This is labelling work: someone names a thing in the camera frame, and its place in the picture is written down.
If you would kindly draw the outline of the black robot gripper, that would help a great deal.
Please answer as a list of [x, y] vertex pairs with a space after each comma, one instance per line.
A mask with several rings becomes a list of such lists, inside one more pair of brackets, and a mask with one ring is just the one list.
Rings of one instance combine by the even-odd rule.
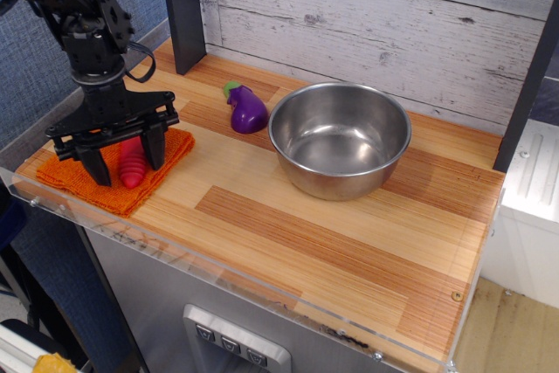
[[111, 186], [100, 149], [139, 136], [153, 170], [165, 162], [165, 133], [178, 123], [170, 91], [132, 92], [124, 82], [85, 86], [81, 104], [46, 129], [59, 159], [81, 161], [100, 186]]

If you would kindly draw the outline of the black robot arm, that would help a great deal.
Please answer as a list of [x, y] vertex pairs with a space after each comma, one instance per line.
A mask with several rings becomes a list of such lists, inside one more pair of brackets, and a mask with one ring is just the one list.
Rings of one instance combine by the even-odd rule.
[[[2, 0], [6, 13], [19, 0]], [[84, 94], [81, 104], [45, 131], [60, 160], [82, 163], [99, 185], [111, 183], [101, 150], [138, 138], [151, 168], [165, 162], [165, 134], [178, 123], [172, 92], [129, 91], [124, 56], [128, 49], [153, 53], [131, 41], [131, 16], [117, 0], [25, 0], [66, 53], [72, 79]]]

